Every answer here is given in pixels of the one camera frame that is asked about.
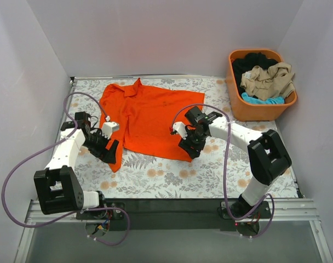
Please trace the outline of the orange t shirt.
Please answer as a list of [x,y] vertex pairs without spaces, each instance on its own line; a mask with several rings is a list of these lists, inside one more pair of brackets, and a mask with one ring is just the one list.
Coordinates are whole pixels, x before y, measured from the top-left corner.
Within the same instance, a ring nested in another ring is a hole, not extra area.
[[190,162],[189,155],[178,146],[180,138],[171,135],[174,118],[186,122],[178,113],[190,104],[202,104],[205,95],[186,90],[168,90],[144,85],[137,80],[132,85],[108,85],[100,105],[119,124],[111,138],[119,142],[116,162],[110,164],[113,172],[122,165],[123,149],[159,158]]

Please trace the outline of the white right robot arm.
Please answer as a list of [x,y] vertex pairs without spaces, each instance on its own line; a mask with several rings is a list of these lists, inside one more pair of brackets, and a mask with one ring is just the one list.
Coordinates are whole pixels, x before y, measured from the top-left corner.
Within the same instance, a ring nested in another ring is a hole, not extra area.
[[248,153],[252,178],[233,204],[225,200],[225,207],[227,214],[234,219],[251,218],[269,196],[272,184],[291,167],[292,160],[275,130],[260,132],[249,129],[231,123],[229,116],[217,108],[206,114],[199,107],[198,104],[186,106],[188,124],[173,120],[171,134],[180,136],[179,147],[191,159],[200,156],[208,137],[226,142],[225,157],[228,157],[230,145]]

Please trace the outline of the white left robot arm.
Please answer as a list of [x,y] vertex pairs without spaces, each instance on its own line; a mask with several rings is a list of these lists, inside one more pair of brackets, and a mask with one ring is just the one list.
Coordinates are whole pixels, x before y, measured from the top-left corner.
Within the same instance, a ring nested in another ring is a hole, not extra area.
[[56,214],[89,209],[96,219],[107,215],[108,206],[100,191],[84,191],[74,172],[81,147],[106,164],[115,164],[119,142],[111,140],[119,124],[104,119],[101,128],[92,131],[91,115],[75,113],[74,120],[64,122],[60,139],[64,140],[54,151],[44,170],[35,172],[34,182],[43,214]]

